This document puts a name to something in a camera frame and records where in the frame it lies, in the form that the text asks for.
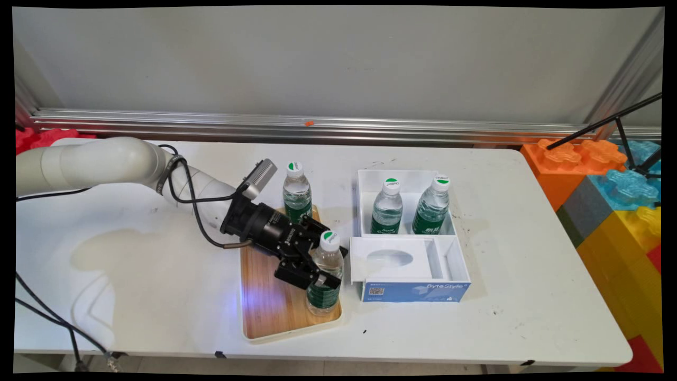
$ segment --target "robotic arm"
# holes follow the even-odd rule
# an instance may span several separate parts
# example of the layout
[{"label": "robotic arm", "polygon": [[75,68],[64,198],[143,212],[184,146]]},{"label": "robotic arm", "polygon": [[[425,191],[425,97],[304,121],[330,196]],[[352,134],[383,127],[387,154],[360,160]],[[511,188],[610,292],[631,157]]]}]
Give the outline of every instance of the robotic arm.
[{"label": "robotic arm", "polygon": [[[238,236],[241,242],[221,245],[205,234],[211,243],[224,248],[253,243],[279,258],[275,277],[302,289],[311,284],[335,289],[341,284],[310,256],[320,243],[320,234],[329,230],[327,226],[307,216],[293,224],[270,206],[252,203],[277,170],[269,159],[259,162],[237,188],[190,166],[187,171],[176,171],[180,163],[187,166],[180,155],[129,137],[36,148],[16,157],[16,196],[117,182],[143,184],[178,208],[195,211],[199,224],[203,220],[222,234]],[[341,247],[341,253],[345,257],[348,251]]]}]

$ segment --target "green bottle label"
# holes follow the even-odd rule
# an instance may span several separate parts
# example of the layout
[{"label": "green bottle label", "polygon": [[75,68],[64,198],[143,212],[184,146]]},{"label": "green bottle label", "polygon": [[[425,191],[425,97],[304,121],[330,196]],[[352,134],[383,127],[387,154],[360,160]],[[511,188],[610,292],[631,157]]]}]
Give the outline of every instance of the green bottle label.
[{"label": "green bottle label", "polygon": [[339,301],[339,290],[329,288],[325,285],[317,286],[311,284],[306,289],[305,293],[308,296],[310,304],[317,308],[329,308]]},{"label": "green bottle label", "polygon": [[421,217],[416,211],[416,216],[414,216],[414,223],[412,224],[412,230],[414,234],[439,234],[439,228],[442,227],[442,221],[431,222]]},{"label": "green bottle label", "polygon": [[293,224],[298,224],[301,222],[303,215],[308,215],[308,217],[313,218],[313,203],[308,202],[308,205],[302,207],[301,209],[294,209],[289,207],[287,204],[284,204],[284,211],[287,217],[292,220]]},{"label": "green bottle label", "polygon": [[394,225],[381,225],[372,216],[372,234],[397,234],[399,221]]}]

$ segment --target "white plastic box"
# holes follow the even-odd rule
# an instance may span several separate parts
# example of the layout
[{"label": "white plastic box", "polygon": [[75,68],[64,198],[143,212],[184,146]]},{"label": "white plastic box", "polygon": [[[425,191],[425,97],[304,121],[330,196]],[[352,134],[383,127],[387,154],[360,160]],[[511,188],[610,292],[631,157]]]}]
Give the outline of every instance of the white plastic box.
[{"label": "white plastic box", "polygon": [[[363,302],[459,302],[470,286],[452,210],[439,235],[415,235],[412,231],[418,200],[436,174],[357,171],[360,237],[350,239],[350,267],[351,283],[362,284]],[[396,235],[370,234],[374,200],[387,178],[400,181],[403,211],[399,231]]]}]

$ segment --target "plastic water bottle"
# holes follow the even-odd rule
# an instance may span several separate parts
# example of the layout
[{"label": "plastic water bottle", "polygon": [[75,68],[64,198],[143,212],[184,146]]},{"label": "plastic water bottle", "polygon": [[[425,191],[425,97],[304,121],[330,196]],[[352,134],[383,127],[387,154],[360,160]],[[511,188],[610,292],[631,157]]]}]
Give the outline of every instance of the plastic water bottle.
[{"label": "plastic water bottle", "polygon": [[414,234],[439,234],[449,211],[449,177],[437,175],[418,200],[412,230]]},{"label": "plastic water bottle", "polygon": [[383,182],[381,191],[374,200],[372,234],[397,234],[402,219],[402,197],[399,181],[389,178]]},{"label": "plastic water bottle", "polygon": [[287,178],[284,179],[282,198],[284,211],[292,223],[298,224],[303,215],[313,217],[310,183],[303,175],[303,166],[298,161],[292,161],[287,165]]},{"label": "plastic water bottle", "polygon": [[[343,256],[339,251],[339,235],[335,232],[326,231],[320,236],[320,246],[311,254],[313,261],[321,269],[343,278]],[[339,301],[339,289],[332,289],[325,285],[312,283],[306,289],[306,305],[310,312],[315,315],[326,315],[334,310]]]}]

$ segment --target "white table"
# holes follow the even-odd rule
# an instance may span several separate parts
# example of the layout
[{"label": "white table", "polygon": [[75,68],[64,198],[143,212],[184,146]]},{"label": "white table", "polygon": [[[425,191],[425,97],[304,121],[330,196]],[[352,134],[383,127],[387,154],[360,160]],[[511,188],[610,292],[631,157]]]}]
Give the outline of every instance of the white table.
[{"label": "white table", "polygon": [[[67,139],[58,144],[87,140]],[[357,229],[357,170],[436,169],[473,284],[461,303],[362,303],[344,282],[332,329],[267,344],[242,333],[240,256],[136,184],[16,206],[16,268],[42,299],[130,355],[614,366],[632,351],[520,153],[512,150],[170,142],[232,185],[269,157],[257,202],[282,206],[283,164],[303,162],[322,222]],[[218,241],[233,237],[210,234]],[[17,285],[16,295],[30,298]],[[68,332],[15,307],[17,353],[70,353]],[[79,339],[82,350],[94,347]]]}]

